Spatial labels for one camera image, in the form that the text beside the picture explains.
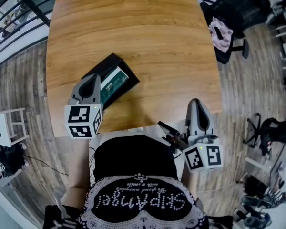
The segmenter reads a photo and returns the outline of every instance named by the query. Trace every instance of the white table leg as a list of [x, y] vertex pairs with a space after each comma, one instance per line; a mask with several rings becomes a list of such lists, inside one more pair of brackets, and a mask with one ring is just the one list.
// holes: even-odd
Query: white table leg
[[261, 164], [256, 162], [255, 160], [252, 160], [248, 157], [245, 158], [245, 161], [247, 161], [248, 163], [266, 171], [266, 172], [270, 172], [273, 166], [273, 163], [271, 161], [266, 161], [265, 164]]
[[10, 110], [5, 110], [5, 111], [0, 111], [0, 114], [11, 113], [11, 112], [16, 112], [16, 111], [20, 111], [20, 110], [25, 110], [25, 108], [10, 109]]
[[26, 135], [27, 135], [27, 130], [25, 129], [25, 125], [24, 125], [23, 110], [24, 110], [24, 108], [21, 109], [21, 111], [20, 111], [20, 116], [21, 116], [21, 121], [22, 121], [23, 134], [26, 136]]
[[[283, 29], [283, 28], [286, 29], [286, 25], [279, 26], [276, 28], [276, 30]], [[276, 35], [276, 37], [280, 37], [280, 36], [284, 36], [284, 35], [286, 35], [286, 32], [280, 33], [280, 34]]]
[[26, 139], [28, 137], [29, 137], [29, 135], [26, 135], [26, 136], [24, 136], [22, 138], [17, 139], [16, 141], [12, 142], [11, 144], [14, 145], [14, 144], [16, 144], [16, 143], [18, 143], [18, 142], [20, 142], [20, 141], [22, 141], [22, 140], [24, 140], [24, 139]]
[[11, 129], [10, 138], [13, 138], [13, 137], [17, 136], [17, 134], [15, 134], [15, 131], [14, 131], [13, 122], [11, 120], [11, 112], [7, 113], [7, 115], [9, 116], [9, 119], [10, 119], [10, 129]]

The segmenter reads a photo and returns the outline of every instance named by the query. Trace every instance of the wooden table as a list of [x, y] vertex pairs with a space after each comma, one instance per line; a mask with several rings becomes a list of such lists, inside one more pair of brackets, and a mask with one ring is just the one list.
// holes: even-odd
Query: wooden table
[[109, 54], [141, 81], [104, 113], [101, 132], [185, 119], [192, 98], [222, 110], [211, 37], [197, 0], [56, 0], [47, 48], [47, 91], [56, 137], [67, 136], [73, 87]]

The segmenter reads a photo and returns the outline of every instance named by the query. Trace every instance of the black cable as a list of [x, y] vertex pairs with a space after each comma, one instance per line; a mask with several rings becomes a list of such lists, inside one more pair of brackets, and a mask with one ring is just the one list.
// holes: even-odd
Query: black cable
[[[92, 155], [92, 157], [91, 157], [91, 165], [92, 165], [93, 159], [94, 159], [94, 155]], [[92, 171], [91, 171], [91, 173], [90, 173], [90, 177], [91, 177], [91, 178], [92, 178], [92, 180], [95, 182], [94, 178], [92, 177], [92, 173], [93, 173], [94, 165], [95, 165], [95, 163], [93, 164], [93, 168], [92, 168]]]
[[182, 153], [180, 153], [179, 155], [177, 155], [174, 159], [177, 159]]
[[53, 167], [49, 166], [46, 162], [44, 162], [44, 161], [42, 161], [42, 160], [40, 160], [40, 159], [37, 159], [37, 158], [31, 157], [31, 156], [28, 156], [28, 155], [26, 155], [26, 157], [29, 157], [29, 158], [31, 158], [31, 159], [38, 160], [39, 162], [42, 162], [42, 163], [44, 163], [45, 165], [47, 165], [48, 167], [50, 167], [52, 170], [55, 170], [56, 172], [58, 172], [58, 173], [60, 173], [60, 174], [63, 174], [63, 175], [69, 176], [69, 175], [68, 175], [68, 174], [66, 174], [66, 173], [63, 173], [63, 172], [60, 172], [60, 171], [58, 171], [58, 170], [54, 169]]
[[94, 157], [94, 155], [92, 155], [91, 158], [90, 158], [90, 160], [89, 160], [89, 169], [91, 168], [92, 161], [93, 161], [93, 157]]
[[91, 166], [92, 166], [92, 162], [93, 162], [93, 156], [91, 157], [91, 159], [90, 159], [90, 163], [89, 163], [89, 172], [90, 172], [90, 168], [91, 168]]
[[94, 161], [94, 164], [93, 164], [92, 172], [93, 172], [93, 170], [94, 170], [94, 167], [95, 167], [95, 161]]

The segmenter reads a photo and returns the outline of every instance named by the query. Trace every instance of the wooden floor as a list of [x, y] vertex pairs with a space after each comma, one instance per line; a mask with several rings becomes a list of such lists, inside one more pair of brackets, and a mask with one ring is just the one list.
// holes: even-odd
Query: wooden floor
[[[248, 29], [246, 38], [250, 56], [246, 60], [241, 52], [234, 52], [230, 63], [219, 64], [223, 112], [214, 115], [216, 132], [224, 147], [223, 169], [201, 172], [198, 175], [198, 191], [220, 189], [215, 192], [199, 192], [208, 215], [231, 214], [238, 206], [242, 188], [230, 185], [244, 173], [246, 155], [260, 158], [258, 150], [248, 150], [242, 140], [247, 133], [246, 118], [260, 112], [262, 119], [286, 117], [286, 93], [282, 86], [282, 68], [279, 60], [280, 44], [264, 26]], [[27, 155], [47, 162], [57, 170], [68, 172], [68, 152], [72, 145], [69, 138], [54, 138], [45, 79], [46, 42], [41, 42], [19, 53], [0, 67], [0, 111], [26, 108], [26, 120], [30, 138]], [[274, 158], [282, 144], [274, 144]], [[53, 204], [52, 192], [56, 187], [67, 186], [67, 177], [45, 164], [31, 160], [31, 165], [13, 180], [12, 184], [42, 221], [45, 206]], [[268, 175], [258, 169], [254, 174], [263, 181]]]

